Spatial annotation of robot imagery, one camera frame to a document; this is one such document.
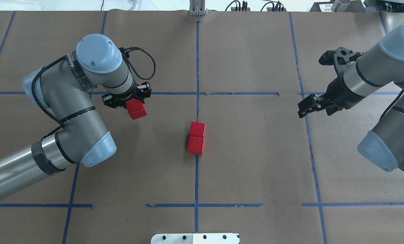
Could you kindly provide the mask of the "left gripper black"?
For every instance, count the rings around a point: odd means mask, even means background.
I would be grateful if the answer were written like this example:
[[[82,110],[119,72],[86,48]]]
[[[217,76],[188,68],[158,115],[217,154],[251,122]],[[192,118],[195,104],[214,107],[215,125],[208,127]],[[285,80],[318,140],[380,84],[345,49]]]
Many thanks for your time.
[[[121,94],[113,94],[107,93],[102,96],[103,104],[111,107],[111,108],[118,108],[124,107],[127,108],[125,103],[130,101],[131,99],[137,99],[145,104],[145,99],[149,98],[152,93],[151,85],[148,81],[143,82],[141,85],[133,83],[130,88]]]

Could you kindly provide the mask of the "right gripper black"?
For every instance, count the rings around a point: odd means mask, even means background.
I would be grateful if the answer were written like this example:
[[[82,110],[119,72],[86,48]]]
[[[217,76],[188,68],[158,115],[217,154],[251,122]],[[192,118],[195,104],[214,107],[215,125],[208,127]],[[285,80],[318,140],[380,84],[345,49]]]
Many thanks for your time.
[[[344,79],[338,76],[329,83],[322,96],[310,94],[298,103],[298,117],[304,118],[309,113],[321,110],[325,110],[327,115],[331,116],[342,109],[352,108],[364,98],[349,90]]]

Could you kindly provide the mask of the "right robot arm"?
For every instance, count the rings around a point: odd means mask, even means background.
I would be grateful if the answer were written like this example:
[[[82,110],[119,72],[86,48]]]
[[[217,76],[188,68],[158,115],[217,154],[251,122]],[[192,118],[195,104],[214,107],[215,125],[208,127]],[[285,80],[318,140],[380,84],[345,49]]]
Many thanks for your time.
[[[321,94],[309,93],[298,103],[298,116],[324,111],[328,116],[349,110],[388,85],[398,88],[357,146],[358,153],[385,172],[404,173],[404,22],[367,51],[338,47],[319,58],[333,66],[335,78]]]

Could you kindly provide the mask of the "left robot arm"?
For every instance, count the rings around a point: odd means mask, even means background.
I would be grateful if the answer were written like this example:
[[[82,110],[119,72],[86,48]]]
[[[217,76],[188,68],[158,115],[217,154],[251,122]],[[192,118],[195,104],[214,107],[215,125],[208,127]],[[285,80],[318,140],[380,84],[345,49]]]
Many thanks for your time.
[[[0,159],[0,201],[77,163],[93,167],[113,156],[117,147],[89,93],[106,90],[103,104],[127,108],[132,100],[151,96],[149,79],[140,77],[129,60],[139,47],[118,48],[103,34],[90,34],[75,51],[29,74],[24,92],[59,126],[30,146]]]

